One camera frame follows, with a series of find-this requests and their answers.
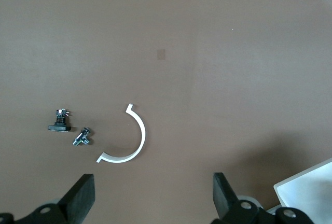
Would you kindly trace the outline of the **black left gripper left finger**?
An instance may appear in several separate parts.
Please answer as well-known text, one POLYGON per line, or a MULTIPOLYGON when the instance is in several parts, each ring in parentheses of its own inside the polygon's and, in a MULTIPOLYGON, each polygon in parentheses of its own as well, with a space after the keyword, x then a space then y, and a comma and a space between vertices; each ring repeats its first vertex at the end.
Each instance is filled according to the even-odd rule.
POLYGON ((94 202, 94 175, 84 174, 58 203, 42 205, 17 223, 83 223, 94 202))

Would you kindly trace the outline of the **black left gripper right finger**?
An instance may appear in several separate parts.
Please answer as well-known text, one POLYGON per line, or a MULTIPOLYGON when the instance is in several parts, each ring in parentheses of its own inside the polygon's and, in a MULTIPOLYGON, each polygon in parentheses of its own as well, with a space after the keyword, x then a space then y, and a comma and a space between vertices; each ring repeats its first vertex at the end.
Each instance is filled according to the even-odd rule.
POLYGON ((257 223, 258 207, 239 199, 223 173, 213 174, 213 202, 221 223, 257 223))

